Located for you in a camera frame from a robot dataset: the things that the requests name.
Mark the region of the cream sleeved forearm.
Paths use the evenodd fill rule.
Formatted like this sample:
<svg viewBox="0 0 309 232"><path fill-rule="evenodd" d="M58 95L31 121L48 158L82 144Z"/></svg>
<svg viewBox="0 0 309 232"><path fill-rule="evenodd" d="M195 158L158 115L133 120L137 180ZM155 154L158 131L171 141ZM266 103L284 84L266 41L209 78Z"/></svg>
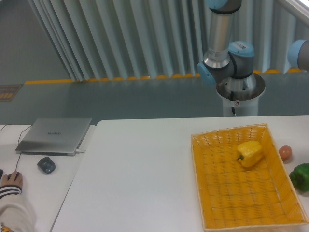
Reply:
<svg viewBox="0 0 309 232"><path fill-rule="evenodd" d="M34 224L17 185L4 185L0 188L0 231L34 232Z"/></svg>

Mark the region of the person's hand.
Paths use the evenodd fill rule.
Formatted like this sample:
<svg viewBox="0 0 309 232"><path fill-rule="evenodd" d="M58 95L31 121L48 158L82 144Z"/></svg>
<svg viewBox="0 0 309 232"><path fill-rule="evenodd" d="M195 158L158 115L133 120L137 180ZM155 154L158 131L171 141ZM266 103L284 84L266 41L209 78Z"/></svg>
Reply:
<svg viewBox="0 0 309 232"><path fill-rule="evenodd" d="M2 177L0 195L21 194L23 187L23 176L20 172L14 171Z"/></svg>

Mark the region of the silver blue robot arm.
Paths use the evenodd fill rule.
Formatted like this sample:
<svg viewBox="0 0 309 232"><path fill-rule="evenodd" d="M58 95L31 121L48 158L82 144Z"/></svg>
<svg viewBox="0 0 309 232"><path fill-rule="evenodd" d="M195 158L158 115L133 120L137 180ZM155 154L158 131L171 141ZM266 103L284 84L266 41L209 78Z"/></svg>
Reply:
<svg viewBox="0 0 309 232"><path fill-rule="evenodd" d="M208 0L208 48L197 69L230 101L265 91L254 68L309 68L309 3L306 0Z"/></svg>

